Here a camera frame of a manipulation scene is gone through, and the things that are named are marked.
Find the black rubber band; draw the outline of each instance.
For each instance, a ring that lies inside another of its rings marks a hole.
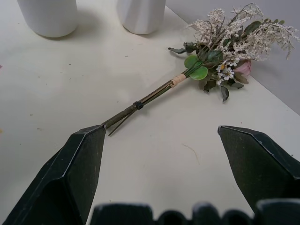
[[[134,102],[133,103],[137,110],[140,110],[144,107],[144,105],[141,102]]]

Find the white tabletop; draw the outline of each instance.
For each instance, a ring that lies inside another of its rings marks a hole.
[[[170,9],[161,29],[144,36],[120,25],[111,0],[80,0],[78,10],[78,30],[50,40],[27,27],[16,1],[1,3],[0,223],[72,133],[104,122],[184,69],[185,55],[167,47],[192,41],[193,30]],[[255,63],[253,73],[260,73]],[[221,213],[251,214],[217,128],[265,132],[299,160],[300,116],[248,79],[225,104],[218,91],[207,95],[186,80],[136,112],[106,137],[94,205],[143,202],[155,218],[166,209],[190,218],[197,201],[209,201]]]

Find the artificial flower bouquet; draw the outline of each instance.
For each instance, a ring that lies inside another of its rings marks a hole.
[[[228,87],[240,89],[247,84],[251,62],[267,59],[272,44],[287,50],[288,58],[293,49],[292,39],[300,42],[295,36],[297,30],[285,26],[284,20],[264,19],[262,11],[254,3],[233,8],[233,13],[233,18],[227,20],[222,9],[214,9],[208,14],[208,20],[198,20],[189,25],[196,30],[195,41],[185,42],[181,49],[169,48],[177,54],[190,54],[184,61],[187,69],[103,123],[109,128],[123,120],[110,134],[134,112],[189,77],[204,82],[206,92],[218,87],[224,102],[229,97]]]

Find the gray wall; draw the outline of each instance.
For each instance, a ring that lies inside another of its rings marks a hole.
[[[222,8],[229,17],[232,6],[238,8],[251,2],[251,0],[167,0],[167,6],[183,20],[191,23],[197,19],[205,19],[214,8]],[[300,30],[300,0],[261,0],[256,3],[266,18],[285,20],[286,25]],[[285,60],[286,53],[275,47],[269,60],[254,62],[251,75],[300,115],[300,44],[295,42],[294,46],[295,49],[288,61]]]

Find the twine wrap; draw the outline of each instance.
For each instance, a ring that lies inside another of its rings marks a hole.
[[[171,79],[173,82],[170,86],[171,88],[175,88],[180,82],[184,81],[186,79],[186,76],[184,74],[180,74],[174,78]]]

